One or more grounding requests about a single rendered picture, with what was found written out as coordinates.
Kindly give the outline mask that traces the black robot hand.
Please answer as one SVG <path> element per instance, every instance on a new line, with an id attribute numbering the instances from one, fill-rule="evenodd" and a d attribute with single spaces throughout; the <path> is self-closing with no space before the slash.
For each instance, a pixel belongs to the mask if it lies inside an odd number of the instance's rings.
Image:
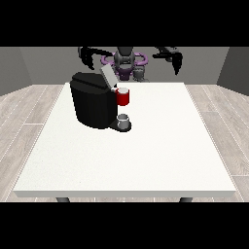
<path id="1" fill-rule="evenodd" d="M 104 55 L 104 56 L 112 56 L 113 54 L 107 51 L 99 50 L 92 47 L 79 47 L 78 54 L 81 61 L 87 66 L 89 69 L 93 70 L 93 56 L 95 54 Z"/>
<path id="2" fill-rule="evenodd" d="M 153 54 L 153 58 L 165 59 L 173 66 L 174 73 L 178 74 L 183 61 L 183 55 L 175 47 L 158 47 L 159 52 Z"/>

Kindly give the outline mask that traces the pale grey machine lid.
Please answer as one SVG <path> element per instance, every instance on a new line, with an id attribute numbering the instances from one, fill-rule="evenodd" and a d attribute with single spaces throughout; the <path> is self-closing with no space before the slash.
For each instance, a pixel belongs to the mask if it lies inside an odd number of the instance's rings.
<path id="1" fill-rule="evenodd" d="M 118 83 L 119 80 L 117 79 L 110 64 L 106 64 L 103 67 L 101 67 L 100 72 L 110 89 L 112 89 Z"/>

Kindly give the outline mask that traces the small grey coffee pod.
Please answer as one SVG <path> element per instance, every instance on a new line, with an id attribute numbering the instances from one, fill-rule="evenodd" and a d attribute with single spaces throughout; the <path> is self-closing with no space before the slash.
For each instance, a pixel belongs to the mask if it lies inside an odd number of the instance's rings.
<path id="1" fill-rule="evenodd" d="M 144 80 L 145 68 L 143 66 L 137 66 L 133 70 L 133 79 L 138 82 Z"/>

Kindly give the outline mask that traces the black coffee machine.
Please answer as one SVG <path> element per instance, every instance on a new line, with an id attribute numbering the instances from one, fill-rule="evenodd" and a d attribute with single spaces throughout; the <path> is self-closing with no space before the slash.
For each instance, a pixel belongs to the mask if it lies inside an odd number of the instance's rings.
<path id="1" fill-rule="evenodd" d="M 70 88 L 80 123 L 97 129 L 131 130 L 130 121 L 127 129 L 118 128 L 117 85 L 110 89 L 101 74 L 78 72 L 72 77 Z"/>

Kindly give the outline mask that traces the red pod holder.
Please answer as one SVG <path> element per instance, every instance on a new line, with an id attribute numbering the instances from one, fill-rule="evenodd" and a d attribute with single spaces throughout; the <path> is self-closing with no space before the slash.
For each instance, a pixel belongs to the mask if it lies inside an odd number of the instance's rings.
<path id="1" fill-rule="evenodd" d="M 117 104 L 120 106 L 125 106 L 129 103 L 129 89 L 118 88 L 116 90 Z"/>

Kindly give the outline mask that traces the small grey cup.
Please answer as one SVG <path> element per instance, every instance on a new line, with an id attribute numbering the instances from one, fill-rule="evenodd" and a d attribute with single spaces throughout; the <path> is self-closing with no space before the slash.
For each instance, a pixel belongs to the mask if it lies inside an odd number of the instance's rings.
<path id="1" fill-rule="evenodd" d="M 117 116 L 118 128 L 127 129 L 129 127 L 129 117 L 127 114 L 119 114 Z"/>

